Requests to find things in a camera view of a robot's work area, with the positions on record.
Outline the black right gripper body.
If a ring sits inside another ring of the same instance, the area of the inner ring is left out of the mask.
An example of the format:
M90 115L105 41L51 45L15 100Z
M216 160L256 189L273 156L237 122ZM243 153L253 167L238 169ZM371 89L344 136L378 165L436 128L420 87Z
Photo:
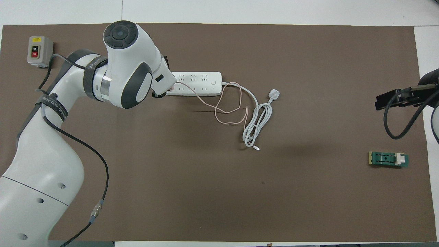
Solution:
M421 105L430 96L430 89L415 90L403 92L394 101L394 106L406 107L414 105L415 107Z

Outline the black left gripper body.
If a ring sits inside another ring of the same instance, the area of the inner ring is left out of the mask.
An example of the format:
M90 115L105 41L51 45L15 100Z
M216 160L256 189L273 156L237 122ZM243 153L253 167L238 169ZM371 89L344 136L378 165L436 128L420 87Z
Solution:
M167 56L162 55L158 69L153 72L153 97L164 97L169 88L171 88L171 71L169 70Z

